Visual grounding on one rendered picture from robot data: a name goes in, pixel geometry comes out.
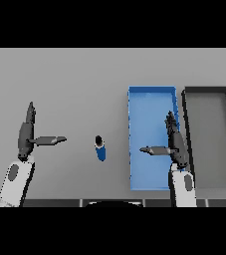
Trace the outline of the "dark grey bin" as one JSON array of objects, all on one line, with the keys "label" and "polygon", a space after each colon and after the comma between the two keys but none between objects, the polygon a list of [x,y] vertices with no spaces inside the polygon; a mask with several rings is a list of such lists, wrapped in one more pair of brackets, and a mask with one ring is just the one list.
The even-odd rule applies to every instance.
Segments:
[{"label": "dark grey bin", "polygon": [[181,96],[196,187],[226,190],[226,87],[185,87]]}]

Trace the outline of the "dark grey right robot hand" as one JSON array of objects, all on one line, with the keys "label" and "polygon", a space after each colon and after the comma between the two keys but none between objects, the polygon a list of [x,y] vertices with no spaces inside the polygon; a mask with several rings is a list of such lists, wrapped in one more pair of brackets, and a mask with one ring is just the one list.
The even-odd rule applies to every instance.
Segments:
[{"label": "dark grey right robot hand", "polygon": [[139,150],[149,155],[169,155],[171,161],[177,165],[177,168],[183,169],[188,165],[187,150],[182,134],[178,130],[177,121],[173,112],[168,112],[164,122],[168,136],[168,146],[145,146]]}]

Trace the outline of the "blue bin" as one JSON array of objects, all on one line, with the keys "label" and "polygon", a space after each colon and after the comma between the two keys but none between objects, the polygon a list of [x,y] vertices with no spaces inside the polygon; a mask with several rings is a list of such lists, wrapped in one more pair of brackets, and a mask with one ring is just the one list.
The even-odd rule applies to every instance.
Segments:
[{"label": "blue bin", "polygon": [[146,146],[168,146],[165,125],[173,112],[180,128],[174,86],[129,86],[127,91],[128,154],[131,191],[168,190],[169,155],[149,155]]}]

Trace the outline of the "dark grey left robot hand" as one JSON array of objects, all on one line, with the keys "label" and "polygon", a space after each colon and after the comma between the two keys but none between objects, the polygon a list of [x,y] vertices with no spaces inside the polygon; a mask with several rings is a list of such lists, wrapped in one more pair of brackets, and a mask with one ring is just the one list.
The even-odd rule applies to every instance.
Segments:
[{"label": "dark grey left robot hand", "polygon": [[34,146],[52,146],[67,140],[65,136],[35,137],[35,119],[36,109],[34,104],[30,103],[18,136],[18,159],[21,161],[28,160],[28,157],[34,150]]}]

